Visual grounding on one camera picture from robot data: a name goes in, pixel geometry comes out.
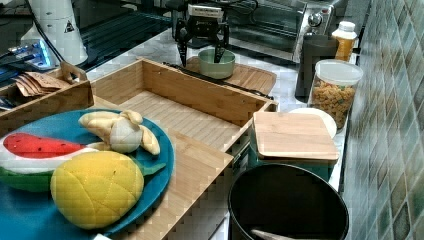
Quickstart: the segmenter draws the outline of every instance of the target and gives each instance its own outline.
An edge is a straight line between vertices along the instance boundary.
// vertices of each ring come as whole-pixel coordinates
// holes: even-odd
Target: wooden slats
[[[224,148],[228,139],[240,131],[237,125],[147,91],[119,107],[137,111],[162,128],[173,129],[216,149]]]

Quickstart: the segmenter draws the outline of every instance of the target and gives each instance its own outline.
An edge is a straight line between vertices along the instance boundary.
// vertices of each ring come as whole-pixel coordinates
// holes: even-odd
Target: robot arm
[[[178,19],[175,41],[183,66],[186,66],[187,43],[193,37],[213,40],[215,42],[214,62],[219,63],[225,48],[228,47],[229,26],[226,22],[219,23],[223,12],[220,8],[188,5],[189,19]]]
[[[62,60],[77,65],[88,58],[75,23],[71,0],[27,0],[27,3],[39,27],[57,49],[56,57],[51,57],[53,67]],[[35,23],[21,38],[23,42],[30,39],[43,39]]]

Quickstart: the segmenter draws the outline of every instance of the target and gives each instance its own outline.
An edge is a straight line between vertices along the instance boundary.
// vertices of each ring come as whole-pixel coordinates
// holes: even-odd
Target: wooden lid
[[[253,124],[261,160],[335,164],[339,158],[324,121],[317,115],[256,112]]]

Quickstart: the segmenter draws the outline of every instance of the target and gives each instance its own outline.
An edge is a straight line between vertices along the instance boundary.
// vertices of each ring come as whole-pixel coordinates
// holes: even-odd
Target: plastic container
[[[353,45],[356,40],[355,24],[351,22],[342,21],[339,28],[331,35],[339,41],[335,59],[342,61],[349,61],[352,54]]]
[[[362,69],[354,64],[334,59],[319,61],[315,66],[308,107],[328,113],[337,129],[342,129],[362,76]]]
[[[215,49],[206,49],[199,52],[200,73],[215,79],[224,79],[233,75],[236,56],[225,50],[219,63],[214,63]]]
[[[244,171],[228,196],[230,239],[259,239],[253,229],[294,239],[345,239],[349,214],[324,180],[298,167],[264,164]]]

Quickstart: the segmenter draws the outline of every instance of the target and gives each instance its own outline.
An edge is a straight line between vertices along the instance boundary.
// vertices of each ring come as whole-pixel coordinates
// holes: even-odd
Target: blue plate
[[[89,109],[52,115],[27,124],[14,132],[25,132],[80,144],[99,142],[101,141],[99,138],[78,124],[78,119],[82,115],[99,110],[105,111]],[[145,213],[165,191],[174,168],[175,156],[171,141],[161,128],[148,119],[143,119],[142,124],[155,134],[161,152],[155,157],[139,148],[136,151],[137,161],[146,167],[158,163],[166,163],[166,167],[154,175],[146,176],[139,201],[118,222],[104,229],[83,230],[63,217],[54,204],[50,192],[31,193],[0,183],[0,238],[93,239],[97,233],[105,236],[116,233]]]

